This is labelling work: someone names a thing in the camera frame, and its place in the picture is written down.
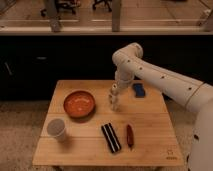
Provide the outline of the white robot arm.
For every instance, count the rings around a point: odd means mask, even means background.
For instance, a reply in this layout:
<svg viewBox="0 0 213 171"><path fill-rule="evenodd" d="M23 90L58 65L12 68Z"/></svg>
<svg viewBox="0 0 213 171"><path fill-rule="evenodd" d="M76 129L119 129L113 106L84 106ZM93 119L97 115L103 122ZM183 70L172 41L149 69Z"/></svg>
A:
<svg viewBox="0 0 213 171"><path fill-rule="evenodd" d="M115 83L109 94L111 109L116 110L118 94L138 77L196 113L189 171L213 171L213 86L142 60L143 48L131 43L112 55L116 65Z"/></svg>

